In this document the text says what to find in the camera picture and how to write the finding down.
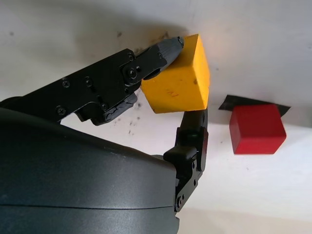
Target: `yellow block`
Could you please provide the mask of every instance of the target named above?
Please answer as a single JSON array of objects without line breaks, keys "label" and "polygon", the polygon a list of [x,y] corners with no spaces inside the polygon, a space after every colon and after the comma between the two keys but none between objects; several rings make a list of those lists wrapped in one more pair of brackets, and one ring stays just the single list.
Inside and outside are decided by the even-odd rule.
[{"label": "yellow block", "polygon": [[142,81],[142,90],[155,113],[207,108],[210,73],[198,34],[184,38],[176,60],[157,77]]}]

